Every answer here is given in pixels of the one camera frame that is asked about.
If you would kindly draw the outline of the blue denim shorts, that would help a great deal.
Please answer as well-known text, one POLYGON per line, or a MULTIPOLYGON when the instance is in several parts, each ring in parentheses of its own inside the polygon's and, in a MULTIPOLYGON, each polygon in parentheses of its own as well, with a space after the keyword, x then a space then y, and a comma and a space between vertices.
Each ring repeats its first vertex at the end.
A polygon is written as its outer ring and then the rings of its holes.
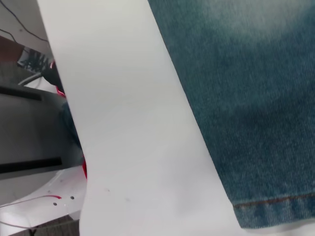
POLYGON ((315 218, 315 0, 148 0, 239 225, 315 218))

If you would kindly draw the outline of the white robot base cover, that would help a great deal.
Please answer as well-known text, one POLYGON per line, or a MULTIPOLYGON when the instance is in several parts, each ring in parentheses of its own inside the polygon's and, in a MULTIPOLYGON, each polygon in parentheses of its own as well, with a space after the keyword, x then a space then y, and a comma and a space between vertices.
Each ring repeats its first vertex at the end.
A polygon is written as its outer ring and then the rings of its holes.
POLYGON ((81 167, 0 180, 0 221, 30 227, 66 215, 79 219, 86 187, 81 167))

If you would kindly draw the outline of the black red-edged object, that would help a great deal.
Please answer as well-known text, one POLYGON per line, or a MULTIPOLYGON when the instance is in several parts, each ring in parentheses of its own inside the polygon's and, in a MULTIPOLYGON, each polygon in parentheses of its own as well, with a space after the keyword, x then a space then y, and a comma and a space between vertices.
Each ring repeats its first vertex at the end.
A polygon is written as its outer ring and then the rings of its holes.
POLYGON ((57 94, 65 97, 65 92, 62 86, 62 82, 55 61, 50 63, 50 65, 42 72, 42 76, 45 78, 47 82, 56 87, 57 94))

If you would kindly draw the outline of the brown box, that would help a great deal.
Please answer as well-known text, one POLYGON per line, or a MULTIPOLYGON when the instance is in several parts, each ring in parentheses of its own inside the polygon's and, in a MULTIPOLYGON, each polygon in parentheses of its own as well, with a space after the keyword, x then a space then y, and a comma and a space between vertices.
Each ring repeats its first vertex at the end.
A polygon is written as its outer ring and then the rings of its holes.
POLYGON ((25 46, 0 36, 0 63, 18 62, 25 46))

